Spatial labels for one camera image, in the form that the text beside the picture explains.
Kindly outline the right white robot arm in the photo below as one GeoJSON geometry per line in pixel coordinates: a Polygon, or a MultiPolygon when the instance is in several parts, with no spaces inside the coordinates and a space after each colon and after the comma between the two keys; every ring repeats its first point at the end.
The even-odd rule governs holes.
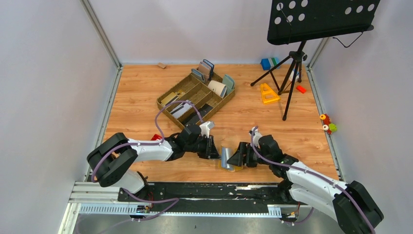
{"type": "Polygon", "coordinates": [[[346,234],[371,234],[384,214],[359,182],[346,183],[314,171],[297,158],[283,153],[271,136],[256,134],[252,142],[240,142],[226,160],[238,167],[269,166],[282,178],[278,197],[283,203],[305,203],[335,220],[346,234]]]}

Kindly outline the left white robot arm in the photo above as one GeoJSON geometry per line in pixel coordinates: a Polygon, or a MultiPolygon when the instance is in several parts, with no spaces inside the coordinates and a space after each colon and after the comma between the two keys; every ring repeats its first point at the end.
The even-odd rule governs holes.
{"type": "Polygon", "coordinates": [[[210,134],[214,126],[212,121],[188,124],[180,133],[151,141],[116,133],[88,154],[87,162],[93,170],[91,178],[101,187],[120,187],[128,190],[135,200],[144,201],[149,196],[147,181],[141,173],[130,170],[131,165],[140,161],[174,161],[187,152],[203,159],[219,159],[210,134]]]}

